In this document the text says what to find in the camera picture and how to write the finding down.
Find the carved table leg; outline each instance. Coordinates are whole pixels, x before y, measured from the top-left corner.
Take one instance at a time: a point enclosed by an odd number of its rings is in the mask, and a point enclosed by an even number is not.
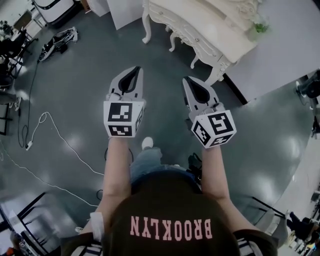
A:
[[[193,70],[195,68],[195,63],[199,60],[198,56],[195,55],[193,61],[191,62],[190,68]]]
[[[142,14],[142,23],[145,29],[146,36],[142,39],[142,42],[147,44],[151,38],[150,16],[148,7],[145,7]]]
[[[212,86],[218,80],[217,72],[219,71],[213,67],[210,76],[205,81],[208,86]]]
[[[175,48],[176,48],[176,44],[175,44],[175,38],[178,38],[179,36],[173,32],[171,35],[170,35],[170,42],[171,42],[171,48],[169,49],[169,51],[172,53]]]

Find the shirt sleeve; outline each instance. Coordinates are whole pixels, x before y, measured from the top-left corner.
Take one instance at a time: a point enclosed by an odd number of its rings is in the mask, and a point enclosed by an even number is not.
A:
[[[237,239],[241,256],[278,255],[278,241],[261,231],[245,229],[233,234]]]
[[[61,239],[61,256],[102,256],[100,242],[94,240],[92,233],[84,233]]]

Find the white ornate table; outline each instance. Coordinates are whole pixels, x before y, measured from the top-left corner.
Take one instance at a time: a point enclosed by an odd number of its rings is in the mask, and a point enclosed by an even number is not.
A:
[[[142,41],[151,38],[150,18],[172,30],[170,52],[175,38],[193,47],[195,58],[212,67],[206,84],[223,80],[227,68],[237,63],[255,46],[246,33],[253,26],[261,0],[143,0],[142,22],[146,31]]]

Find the white cable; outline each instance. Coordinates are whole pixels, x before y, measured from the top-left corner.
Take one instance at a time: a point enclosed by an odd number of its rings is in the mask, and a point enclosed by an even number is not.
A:
[[[103,173],[94,171],[89,164],[87,164],[85,161],[83,161],[83,160],[80,158],[80,156],[78,155],[78,153],[77,153],[77,152],[68,144],[68,142],[60,135],[60,132],[59,132],[59,130],[58,130],[58,128],[57,128],[57,126],[56,126],[56,124],[55,124],[55,122],[54,122],[54,120],[53,120],[53,118],[52,118],[52,116],[51,116],[51,114],[50,114],[49,112],[44,112],[44,113],[40,116],[39,122],[38,122],[37,126],[35,127],[34,132],[33,132],[33,134],[32,134],[31,144],[34,142],[34,136],[35,136],[35,132],[36,132],[37,128],[39,127],[40,124],[42,124],[44,121],[46,121],[46,119],[47,119],[47,114],[50,116],[50,118],[51,118],[51,120],[52,120],[52,123],[53,123],[53,125],[54,125],[54,127],[55,127],[55,129],[56,129],[56,131],[57,131],[57,133],[58,133],[58,135],[59,135],[59,137],[60,137],[60,138],[67,144],[67,146],[76,154],[76,156],[79,158],[79,160],[80,160],[82,163],[84,163],[86,166],[88,166],[88,167],[90,168],[90,170],[91,170],[92,172],[94,172],[95,174],[99,174],[99,175],[104,176]]]
[[[57,188],[57,189],[62,190],[62,191],[66,191],[66,192],[68,192],[70,195],[73,195],[73,196],[75,196],[76,198],[82,200],[83,202],[85,202],[85,203],[86,203],[87,205],[89,205],[89,206],[98,207],[98,205],[94,205],[94,204],[88,203],[86,200],[84,200],[84,199],[82,199],[81,197],[79,197],[79,196],[71,193],[71,192],[70,192],[69,190],[67,190],[67,189],[61,188],[61,187],[56,186],[56,185],[51,185],[51,184],[49,184],[48,182],[45,182],[45,181],[42,180],[41,178],[37,177],[37,176],[36,176],[32,171],[30,171],[28,168],[20,166],[20,165],[17,164],[17,163],[11,158],[11,156],[8,154],[8,152],[6,151],[6,148],[5,148],[5,146],[3,145],[1,139],[0,139],[0,143],[1,143],[2,147],[3,147],[4,152],[5,152],[6,155],[9,157],[9,159],[14,163],[14,165],[18,166],[18,167],[21,168],[21,169],[26,169],[29,173],[31,173],[36,179],[38,179],[38,180],[41,181],[42,183],[47,184],[47,185],[50,186],[50,187]]]

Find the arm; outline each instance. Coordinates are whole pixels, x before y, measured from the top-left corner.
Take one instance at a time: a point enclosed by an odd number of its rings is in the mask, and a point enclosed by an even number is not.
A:
[[[220,146],[202,151],[202,192],[218,202],[232,232],[258,230],[234,206],[230,199],[227,177]]]
[[[110,230],[110,220],[118,205],[131,195],[129,146],[126,138],[112,137],[109,140],[105,162],[102,199],[95,210],[102,213],[104,231]],[[92,232],[91,222],[81,234]]]

